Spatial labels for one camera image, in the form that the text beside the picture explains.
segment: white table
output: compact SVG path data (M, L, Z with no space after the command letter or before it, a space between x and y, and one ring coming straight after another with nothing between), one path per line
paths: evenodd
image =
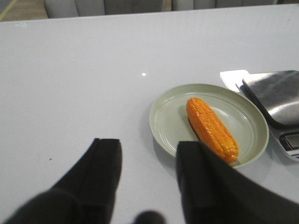
M0 23L0 223L50 188L94 138L121 140L112 224L144 210L184 223L174 159L149 111L183 84L225 87L221 71L299 70L299 5ZM239 169L299 202L299 163L270 139Z

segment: chair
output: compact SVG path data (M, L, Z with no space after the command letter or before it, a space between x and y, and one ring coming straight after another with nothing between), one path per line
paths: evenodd
M275 5L281 2L281 0L173 0L173 10Z
M49 18L162 12L166 0L45 0Z

